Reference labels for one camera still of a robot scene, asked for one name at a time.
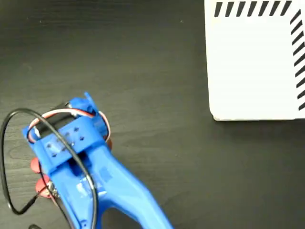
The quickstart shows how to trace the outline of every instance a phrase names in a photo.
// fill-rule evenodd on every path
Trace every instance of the black cable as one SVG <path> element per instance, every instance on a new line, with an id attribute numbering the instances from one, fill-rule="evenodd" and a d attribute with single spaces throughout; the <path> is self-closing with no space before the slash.
<path id="1" fill-rule="evenodd" d="M 1 130 L 0 130 L 0 162 L 1 162 L 1 164 L 0 164 L 1 165 L 0 166 L 0 172 L 1 172 L 0 177 L 1 177 L 1 181 L 2 181 L 3 194 L 4 194 L 4 197 L 6 198 L 6 200 L 8 202 L 9 208 L 16 215 L 21 215 L 24 212 L 26 212 L 30 208 L 30 206 L 33 204 L 33 203 L 31 203 L 29 206 L 26 205 L 21 211 L 16 210 L 16 208 L 14 207 L 14 205 L 11 201 L 11 198 L 10 198 L 10 192 L 9 192 L 9 189 L 8 189 L 8 184 L 7 184 L 7 180 L 6 180 L 6 174 L 5 174 L 5 165 L 4 165 L 4 136 L 5 136 L 5 130 L 7 128 L 7 125 L 9 123 L 9 121 L 11 120 L 11 118 L 13 118 L 13 116 L 15 116 L 19 113 L 26 113 L 26 114 L 32 115 L 35 118 L 39 119 L 40 122 L 44 123 L 53 132 L 53 134 L 64 144 L 66 149 L 69 150 L 69 152 L 72 155 L 72 158 L 75 160 L 75 162 L 81 168 L 82 172 L 86 176 L 86 179 L 87 179 L 87 181 L 89 183 L 89 186 L 90 186 L 90 189 L 92 191 L 93 216 L 92 216 L 92 221 L 91 221 L 91 229 L 95 229 L 96 228 L 96 223 L 97 223 L 98 194 L 97 194 L 96 188 L 94 186 L 94 181 L 93 181 L 92 177 L 90 176 L 87 168 L 84 166 L 83 162 L 78 157 L 78 155 L 74 151 L 74 149 L 68 144 L 68 142 L 64 139 L 64 137 L 55 129 L 55 127 L 53 125 L 51 125 L 39 113 L 37 113 L 37 112 L 35 112 L 31 109 L 27 109 L 27 108 L 18 108 L 18 109 L 15 109 L 15 110 L 11 111 L 5 117 L 5 119 L 2 123 Z"/>

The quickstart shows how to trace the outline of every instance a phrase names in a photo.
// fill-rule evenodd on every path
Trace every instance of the black stripe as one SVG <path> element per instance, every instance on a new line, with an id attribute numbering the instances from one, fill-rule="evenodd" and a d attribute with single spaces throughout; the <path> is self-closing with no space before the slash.
<path id="1" fill-rule="evenodd" d="M 290 24 L 292 24 L 292 23 L 298 18 L 298 16 L 300 16 L 300 15 L 301 15 L 301 10 L 299 10 L 299 11 L 295 14 L 295 16 L 291 19 Z"/>
<path id="2" fill-rule="evenodd" d="M 284 15 L 286 14 L 286 12 L 287 12 L 287 10 L 288 10 L 288 8 L 289 8 L 291 2 L 292 2 L 292 1 L 286 1 L 286 2 L 285 2 L 285 5 L 284 5 L 283 10 L 282 10 L 282 12 L 281 12 L 281 16 L 284 16 Z"/>
<path id="3" fill-rule="evenodd" d="M 305 43 L 302 42 L 299 47 L 294 51 L 294 56 L 305 47 Z"/>
<path id="4" fill-rule="evenodd" d="M 261 9 L 259 10 L 259 13 L 258 13 L 259 17 L 261 17 L 263 15 L 263 13 L 265 12 L 268 3 L 269 3 L 268 1 L 263 1 Z"/>
<path id="5" fill-rule="evenodd" d="M 227 10 L 226 10 L 226 12 L 225 12 L 225 16 L 226 16 L 226 17 L 229 17 L 229 16 L 230 16 L 230 13 L 231 13 L 231 11 L 232 11 L 233 5 L 234 5 L 234 2 L 233 2 L 233 1 L 228 2 Z"/>
<path id="6" fill-rule="evenodd" d="M 297 83 L 296 87 L 300 87 L 305 83 L 305 78 L 303 78 L 300 82 Z"/>
<path id="7" fill-rule="evenodd" d="M 252 1 L 251 4 L 250 4 L 250 8 L 249 8 L 249 11 L 248 11 L 248 17 L 251 17 L 251 15 L 253 14 L 253 11 L 255 9 L 255 6 L 257 4 L 257 1 Z"/>
<path id="8" fill-rule="evenodd" d="M 297 71 L 297 73 L 295 74 L 296 77 L 298 77 L 300 74 L 302 74 L 305 71 L 305 65 L 299 70 Z"/>
<path id="9" fill-rule="evenodd" d="M 291 35 L 294 34 L 294 32 L 297 31 L 302 25 L 303 25 L 303 22 L 302 22 L 302 20 L 300 20 L 299 23 L 291 31 Z"/>
<path id="10" fill-rule="evenodd" d="M 238 9 L 237 9 L 237 13 L 236 13 L 236 16 L 237 16 L 237 17 L 240 17 L 240 15 L 242 14 L 243 9 L 244 9 L 244 5 L 245 5 L 245 4 L 246 4 L 245 1 L 240 1 L 240 2 L 239 2 Z"/>
<path id="11" fill-rule="evenodd" d="M 214 13 L 214 17 L 218 17 L 219 16 L 219 13 L 220 13 L 220 9 L 221 9 L 221 6 L 223 5 L 222 2 L 217 2 L 216 3 L 216 8 L 215 8 L 215 13 Z"/>
<path id="12" fill-rule="evenodd" d="M 274 1 L 269 16 L 273 16 L 275 14 L 275 11 L 279 4 L 280 4 L 280 1 Z"/>
<path id="13" fill-rule="evenodd" d="M 300 34 L 292 41 L 292 45 L 294 45 L 295 43 L 297 43 L 297 41 L 299 39 L 301 39 L 301 37 L 304 37 L 304 32 L 300 32 Z"/>
<path id="14" fill-rule="evenodd" d="M 300 63 L 300 62 L 302 62 L 302 60 L 304 60 L 305 59 L 305 53 L 302 55 L 302 56 L 300 56 L 300 58 L 295 62 L 295 67 Z"/>
<path id="15" fill-rule="evenodd" d="M 299 111 L 302 110 L 305 107 L 305 103 L 299 106 Z"/>
<path id="16" fill-rule="evenodd" d="M 302 92 L 297 96 L 297 99 L 302 98 L 304 95 L 305 95 L 305 90 L 302 91 Z"/>

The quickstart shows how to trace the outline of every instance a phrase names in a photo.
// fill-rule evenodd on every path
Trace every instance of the white box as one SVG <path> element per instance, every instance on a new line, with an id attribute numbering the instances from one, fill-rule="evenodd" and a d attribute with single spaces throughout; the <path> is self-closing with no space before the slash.
<path id="1" fill-rule="evenodd" d="M 305 118 L 305 0 L 205 0 L 215 120 Z"/>

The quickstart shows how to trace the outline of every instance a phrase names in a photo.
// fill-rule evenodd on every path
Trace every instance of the wire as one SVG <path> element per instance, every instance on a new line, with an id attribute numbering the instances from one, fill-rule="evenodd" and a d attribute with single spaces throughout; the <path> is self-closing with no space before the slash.
<path id="1" fill-rule="evenodd" d="M 83 110 L 80 110 L 80 109 L 76 109 L 76 108 L 66 108 L 66 109 L 57 109 L 57 110 L 52 110 L 52 111 L 49 111 L 47 113 L 44 113 L 42 115 L 42 117 L 44 118 L 50 118 L 58 113 L 71 113 L 72 115 L 82 115 L 82 116 L 87 116 L 87 117 L 90 117 L 90 118 L 93 118 L 94 115 L 91 114 L 91 113 L 88 113 L 86 111 L 83 111 Z M 99 111 L 99 115 L 102 117 L 103 121 L 105 122 L 106 124 L 106 127 L 107 127 L 107 136 L 106 136 L 106 139 L 105 139 L 105 142 L 108 142 L 108 140 L 110 139 L 110 134 L 111 134 L 111 131 L 110 131 L 110 124 L 109 124 L 109 121 L 106 117 L 106 115 L 102 112 L 102 111 Z M 29 142 L 31 143 L 35 143 L 36 140 L 32 137 L 31 135 L 31 129 L 37 125 L 39 123 L 39 119 L 34 119 L 30 125 L 29 125 L 29 129 L 28 129 L 28 132 L 27 132 L 27 138 L 29 140 Z"/>
<path id="2" fill-rule="evenodd" d="M 108 140 L 110 139 L 110 134 L 111 134 L 110 124 L 108 122 L 108 119 L 107 119 L 106 115 L 102 111 L 99 111 L 99 114 L 102 117 L 102 119 L 104 120 L 104 122 L 106 124 L 106 127 L 107 127 L 107 137 L 105 139 L 105 142 L 108 142 Z"/>
<path id="3" fill-rule="evenodd" d="M 41 115 L 44 118 L 50 118 L 58 113 L 71 113 L 73 116 L 75 115 L 82 115 L 82 116 L 87 116 L 90 118 L 93 118 L 94 115 L 90 114 L 89 112 L 80 110 L 80 109 L 76 109 L 76 108 L 65 108 L 65 109 L 56 109 L 56 110 L 52 110 L 52 111 L 48 111 L 46 113 L 44 113 L 43 115 Z M 39 119 L 35 118 L 29 125 L 29 130 L 31 130 L 35 125 L 37 125 L 39 123 Z M 31 136 L 31 134 L 28 134 L 28 139 L 31 143 L 35 143 L 36 140 L 33 139 L 33 137 Z"/>
<path id="4" fill-rule="evenodd" d="M 29 115 L 32 115 L 34 117 L 36 117 L 37 119 L 39 119 L 40 122 L 44 123 L 52 132 L 53 134 L 64 144 L 64 146 L 66 147 L 66 149 L 69 150 L 69 152 L 72 155 L 72 158 L 75 160 L 75 162 L 78 164 L 78 166 L 80 167 L 80 169 L 82 170 L 82 172 L 84 173 L 88 183 L 89 183 L 89 187 L 91 189 L 92 192 L 92 199 L 93 199 L 93 215 L 92 215 L 92 221 L 91 221 L 91 229 L 95 229 L 96 228 L 96 223 L 97 223 L 97 211 L 98 211 L 98 194 L 97 194 L 97 190 L 94 186 L 94 181 L 92 179 L 92 177 L 90 176 L 87 168 L 84 166 L 83 162 L 81 161 L 81 159 L 78 157 L 77 153 L 74 151 L 74 149 L 68 144 L 68 142 L 64 139 L 64 137 L 55 129 L 55 127 L 50 124 L 45 118 L 43 118 L 39 113 L 31 110 L 31 109 L 27 109 L 27 108 L 18 108 L 15 109 L 13 111 L 11 111 L 4 119 L 2 126 L 1 126 L 1 130 L 0 130 L 0 162 L 1 162 L 1 166 L 0 166 L 0 177 L 1 177 L 1 181 L 2 181 L 2 188 L 3 188 L 3 194 L 4 197 L 9 205 L 9 208 L 13 211 L 13 213 L 17 214 L 17 215 L 21 215 L 24 212 L 26 212 L 30 206 L 33 205 L 33 203 L 35 202 L 36 198 L 33 198 L 29 201 L 29 203 L 21 210 L 18 211 L 16 210 L 16 208 L 14 207 L 11 198 L 10 198 L 10 192 L 8 189 L 8 184 L 7 184 L 7 180 L 6 180 L 6 174 L 5 174 L 5 165 L 4 165 L 4 137 L 5 137 L 5 131 L 6 128 L 8 126 L 8 123 L 10 122 L 11 118 L 13 118 L 13 116 L 19 114 L 19 113 L 26 113 Z"/>

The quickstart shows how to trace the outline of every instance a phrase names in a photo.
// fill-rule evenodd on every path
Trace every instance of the wood grain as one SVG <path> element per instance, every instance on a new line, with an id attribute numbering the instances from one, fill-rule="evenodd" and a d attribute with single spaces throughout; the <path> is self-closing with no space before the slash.
<path id="1" fill-rule="evenodd" d="M 177 229 L 303 228 L 305 154 L 299 122 L 216 123 L 208 104 L 203 1 L 27 0 L 0 5 L 0 119 L 84 91 L 112 126 L 113 154 L 152 191 Z M 18 116 L 6 135 L 14 202 L 34 194 L 34 156 Z M 1 228 L 67 228 L 39 199 Z M 115 210 L 104 228 L 139 226 Z"/>

